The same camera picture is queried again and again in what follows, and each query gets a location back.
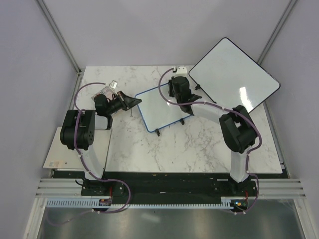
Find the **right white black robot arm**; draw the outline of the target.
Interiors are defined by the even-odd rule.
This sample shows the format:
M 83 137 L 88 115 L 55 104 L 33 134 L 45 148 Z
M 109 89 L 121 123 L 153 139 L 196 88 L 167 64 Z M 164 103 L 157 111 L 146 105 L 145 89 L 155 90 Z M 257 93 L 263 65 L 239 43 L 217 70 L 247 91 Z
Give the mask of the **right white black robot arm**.
M 184 113 L 202 117 L 220 125 L 223 139 L 231 150 L 230 177 L 228 190 L 234 196 L 246 191 L 245 180 L 249 177 L 247 156 L 258 136 L 255 125 L 242 105 L 231 110 L 210 102 L 201 102 L 201 96 L 193 94 L 186 77 L 172 77 L 168 81 L 168 94 L 176 99 Z

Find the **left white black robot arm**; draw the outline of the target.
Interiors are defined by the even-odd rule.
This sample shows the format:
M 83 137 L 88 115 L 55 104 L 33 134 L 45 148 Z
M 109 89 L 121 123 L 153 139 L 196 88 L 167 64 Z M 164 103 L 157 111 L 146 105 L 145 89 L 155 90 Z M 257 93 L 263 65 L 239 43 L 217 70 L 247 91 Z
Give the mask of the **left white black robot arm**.
M 85 172 L 85 178 L 95 180 L 92 190 L 99 196 L 109 192 L 109 183 L 102 179 L 104 166 L 99 162 L 93 148 L 95 130 L 111 130 L 112 114 L 128 111 L 142 102 L 141 99 L 117 92 L 111 99 L 98 94 L 93 99 L 94 110 L 68 110 L 60 131 L 60 141 L 69 150 L 78 153 Z

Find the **small blue-framed whiteboard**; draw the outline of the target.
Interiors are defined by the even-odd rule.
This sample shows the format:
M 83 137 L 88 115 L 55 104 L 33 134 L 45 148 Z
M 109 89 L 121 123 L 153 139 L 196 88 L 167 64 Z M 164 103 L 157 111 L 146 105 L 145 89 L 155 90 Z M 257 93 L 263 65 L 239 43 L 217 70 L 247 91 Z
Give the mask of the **small blue-framed whiteboard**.
M 178 106 L 174 106 L 166 102 L 160 95 L 160 92 L 175 103 L 175 98 L 170 98 L 168 94 L 168 84 L 163 84 L 158 87 L 148 89 L 135 95 L 135 98 L 141 99 L 138 104 L 138 109 L 145 124 L 146 130 L 149 133 L 155 132 L 156 129 L 162 129 L 171 124 L 180 123 L 180 119 L 190 117 L 184 113 Z

